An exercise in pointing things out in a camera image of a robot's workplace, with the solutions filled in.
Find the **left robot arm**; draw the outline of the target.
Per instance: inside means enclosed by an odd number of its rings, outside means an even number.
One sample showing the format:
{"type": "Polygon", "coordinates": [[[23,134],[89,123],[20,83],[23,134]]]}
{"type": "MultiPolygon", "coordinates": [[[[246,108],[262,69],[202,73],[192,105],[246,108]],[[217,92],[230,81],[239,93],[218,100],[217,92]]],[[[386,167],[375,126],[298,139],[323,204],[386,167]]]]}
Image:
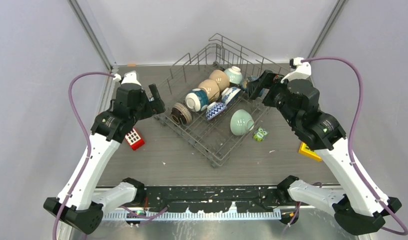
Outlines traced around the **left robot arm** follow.
{"type": "Polygon", "coordinates": [[[136,83],[123,83],[117,88],[110,107],[96,116],[89,145],[72,177],[57,197],[45,200],[45,210],[89,235],[114,209],[127,203],[133,207],[144,203],[144,184],[130,177],[98,196],[93,193],[110,158],[134,125],[165,111],[157,86],[151,84],[149,89],[151,97],[136,83]]]}

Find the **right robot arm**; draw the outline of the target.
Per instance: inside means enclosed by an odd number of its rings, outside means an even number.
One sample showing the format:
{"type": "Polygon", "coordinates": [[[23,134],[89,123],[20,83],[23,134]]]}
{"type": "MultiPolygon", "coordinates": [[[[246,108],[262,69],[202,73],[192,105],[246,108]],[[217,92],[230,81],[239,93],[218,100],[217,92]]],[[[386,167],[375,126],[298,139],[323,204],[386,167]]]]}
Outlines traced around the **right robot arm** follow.
{"type": "Polygon", "coordinates": [[[309,80],[283,80],[282,75],[266,70],[249,82],[247,89],[252,100],[267,89],[263,104],[278,109],[294,134],[321,157],[342,186],[341,191],[329,191],[290,175],[277,185],[280,203],[312,205],[333,216],[354,236],[382,229],[384,218],[401,208],[399,199],[386,196],[357,157],[348,152],[344,129],[334,116],[319,108],[319,90],[309,80]]]}

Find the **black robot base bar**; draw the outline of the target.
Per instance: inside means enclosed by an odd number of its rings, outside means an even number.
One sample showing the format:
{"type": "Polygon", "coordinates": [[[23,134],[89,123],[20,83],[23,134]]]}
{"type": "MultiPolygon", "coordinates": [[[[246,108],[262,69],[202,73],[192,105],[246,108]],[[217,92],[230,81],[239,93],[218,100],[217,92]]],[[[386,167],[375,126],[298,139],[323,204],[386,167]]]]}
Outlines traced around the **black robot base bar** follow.
{"type": "Polygon", "coordinates": [[[248,216],[273,213],[281,206],[292,209],[282,216],[287,223],[295,216],[298,203],[270,185],[179,185],[144,186],[135,199],[123,204],[131,208],[129,215],[166,214],[226,214],[230,210],[248,216]]]}

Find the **pale green celadon bowl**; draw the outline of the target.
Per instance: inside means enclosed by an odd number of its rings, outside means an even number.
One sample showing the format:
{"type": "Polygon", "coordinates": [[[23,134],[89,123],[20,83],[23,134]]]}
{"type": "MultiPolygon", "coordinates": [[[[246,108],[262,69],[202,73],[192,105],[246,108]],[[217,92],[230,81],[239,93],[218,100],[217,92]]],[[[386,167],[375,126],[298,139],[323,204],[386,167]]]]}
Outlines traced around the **pale green celadon bowl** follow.
{"type": "Polygon", "coordinates": [[[243,136],[254,128],[254,120],[250,113],[243,109],[237,110],[231,117],[230,129],[235,136],[243,136]]]}

